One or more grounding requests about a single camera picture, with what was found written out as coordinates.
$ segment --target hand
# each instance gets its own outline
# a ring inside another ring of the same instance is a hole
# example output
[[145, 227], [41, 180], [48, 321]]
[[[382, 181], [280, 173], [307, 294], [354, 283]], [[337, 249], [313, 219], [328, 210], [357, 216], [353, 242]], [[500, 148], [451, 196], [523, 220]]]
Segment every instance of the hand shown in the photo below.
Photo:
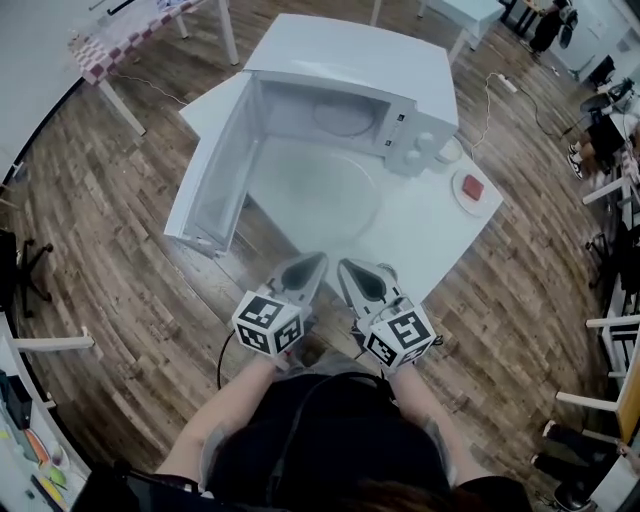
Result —
[[618, 443], [618, 453], [622, 455], [631, 464], [631, 469], [640, 478], [640, 457], [638, 457], [631, 448], [624, 443]]
[[631, 453], [631, 448], [629, 448], [626, 444], [621, 441], [618, 441], [618, 454], [626, 457]]

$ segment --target power cord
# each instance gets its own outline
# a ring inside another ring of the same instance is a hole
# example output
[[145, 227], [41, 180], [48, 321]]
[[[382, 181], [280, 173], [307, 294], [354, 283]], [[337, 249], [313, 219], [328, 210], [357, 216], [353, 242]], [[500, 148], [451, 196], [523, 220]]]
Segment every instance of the power cord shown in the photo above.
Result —
[[160, 89], [160, 87], [158, 87], [157, 85], [153, 85], [151, 82], [149, 82], [149, 80], [143, 80], [142, 78], [137, 78], [135, 76], [121, 75], [120, 73], [116, 73], [115, 71], [112, 71], [110, 74], [113, 76], [117, 76], [119, 78], [126, 78], [127, 80], [133, 80], [135, 82], [142, 82], [143, 84], [147, 84], [149, 87], [165, 95], [167, 98], [171, 98], [172, 100], [177, 101], [178, 103], [180, 103], [180, 105], [184, 105], [185, 107], [187, 106], [187, 103], [185, 103], [182, 100], [179, 100], [175, 96], [171, 96], [171, 94], [164, 92], [162, 89]]
[[527, 91], [525, 91], [522, 86], [520, 86], [520, 90], [524, 93], [524, 95], [529, 98], [532, 102], [533, 102], [533, 106], [535, 107], [535, 117], [536, 117], [536, 124], [538, 125], [538, 127], [542, 130], [542, 133], [544, 133], [547, 137], [551, 137], [551, 138], [556, 138], [558, 137], [558, 140], [562, 140], [562, 137], [564, 137], [563, 135], [557, 136], [555, 133], [549, 133], [544, 126], [542, 126], [540, 124], [540, 120], [538, 119], [538, 103], [536, 103], [536, 100], [533, 99], [533, 96], [531, 96], [531, 94], [529, 94]]
[[480, 138], [480, 140], [476, 144], [471, 146], [471, 160], [473, 160], [474, 162], [476, 161], [474, 151], [478, 146], [480, 146], [480, 144], [484, 142], [484, 139], [489, 132], [489, 120], [491, 119], [491, 94], [489, 92], [489, 80], [492, 76], [498, 76], [498, 73], [489, 73], [487, 79], [485, 80], [484, 91], [487, 93], [487, 127], [485, 128], [484, 132], [482, 132], [482, 137]]
[[222, 350], [220, 351], [220, 357], [218, 357], [218, 368], [216, 369], [216, 383], [218, 384], [218, 391], [222, 389], [221, 373], [222, 373], [222, 358], [224, 357], [224, 351], [227, 350], [227, 345], [231, 341], [231, 338], [233, 337], [235, 332], [236, 330], [232, 329], [231, 332], [229, 333], [229, 336], [227, 336], [227, 339], [224, 340], [224, 343], [222, 344]]
[[[492, 76], [496, 76], [499, 77], [500, 75], [498, 73], [489, 73], [489, 75], [487, 76], [487, 79], [485, 80], [485, 92], [487, 93], [487, 126], [484, 130], [484, 132], [482, 132], [482, 137], [480, 138], [480, 140], [474, 144], [471, 147], [471, 160], [473, 160], [475, 162], [475, 149], [478, 148], [485, 140], [485, 138], [487, 137], [487, 133], [489, 132], [489, 121], [491, 120], [491, 92], [489, 90], [489, 80], [491, 79]], [[525, 96], [527, 96], [527, 98], [529, 98], [532, 102], [533, 102], [533, 106], [535, 108], [535, 118], [536, 118], [536, 124], [538, 125], [538, 127], [540, 128], [540, 130], [542, 130], [542, 133], [544, 133], [547, 137], [551, 137], [552, 139], [556, 139], [557, 140], [562, 140], [566, 135], [568, 135], [576, 126], [578, 126], [578, 124], [580, 124], [580, 122], [587, 117], [589, 114], [585, 114], [584, 116], [582, 116], [578, 121], [576, 121], [574, 124], [572, 124], [569, 128], [567, 128], [564, 132], [562, 132], [562, 134], [560, 135], [556, 135], [555, 133], [551, 133], [549, 132], [544, 126], [542, 126], [542, 124], [540, 123], [540, 119], [538, 117], [538, 103], [536, 102], [536, 100], [533, 98], [533, 96], [531, 96], [526, 90], [524, 90], [522, 88], [522, 86], [520, 86], [520, 90], [524, 93]]]

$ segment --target microwave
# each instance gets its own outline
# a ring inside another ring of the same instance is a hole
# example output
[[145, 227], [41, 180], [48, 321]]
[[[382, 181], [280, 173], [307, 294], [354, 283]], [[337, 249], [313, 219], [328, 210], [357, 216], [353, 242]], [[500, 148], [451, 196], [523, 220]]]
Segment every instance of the microwave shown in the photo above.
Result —
[[279, 15], [244, 69], [204, 97], [216, 106], [165, 234], [209, 257], [229, 249], [271, 139], [364, 153], [411, 179], [458, 129], [443, 48], [312, 16]]

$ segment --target black shirt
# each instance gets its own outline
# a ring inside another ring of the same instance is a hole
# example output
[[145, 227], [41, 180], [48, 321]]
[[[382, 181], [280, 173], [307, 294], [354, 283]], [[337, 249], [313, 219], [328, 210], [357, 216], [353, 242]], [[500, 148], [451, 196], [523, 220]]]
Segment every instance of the black shirt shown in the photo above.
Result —
[[[267, 505], [270, 476], [294, 415], [322, 379], [307, 375], [272, 385], [249, 425], [221, 448], [207, 490], [226, 503]], [[451, 492], [431, 437], [404, 420], [383, 391], [353, 379], [327, 383], [304, 407], [272, 506], [330, 509], [332, 500], [355, 495], [363, 481]], [[531, 510], [523, 486], [508, 478], [481, 478], [461, 488], [496, 512]]]

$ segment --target white side table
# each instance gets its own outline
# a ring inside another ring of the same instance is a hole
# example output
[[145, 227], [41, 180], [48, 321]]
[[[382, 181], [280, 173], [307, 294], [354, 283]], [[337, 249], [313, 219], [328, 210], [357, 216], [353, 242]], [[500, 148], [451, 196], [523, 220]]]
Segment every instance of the white side table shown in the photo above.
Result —
[[446, 16], [460, 29], [453, 48], [449, 51], [449, 62], [453, 64], [464, 47], [470, 43], [475, 50], [489, 30], [491, 24], [504, 12], [504, 5], [497, 0], [419, 0], [418, 17], [422, 18], [427, 7]]

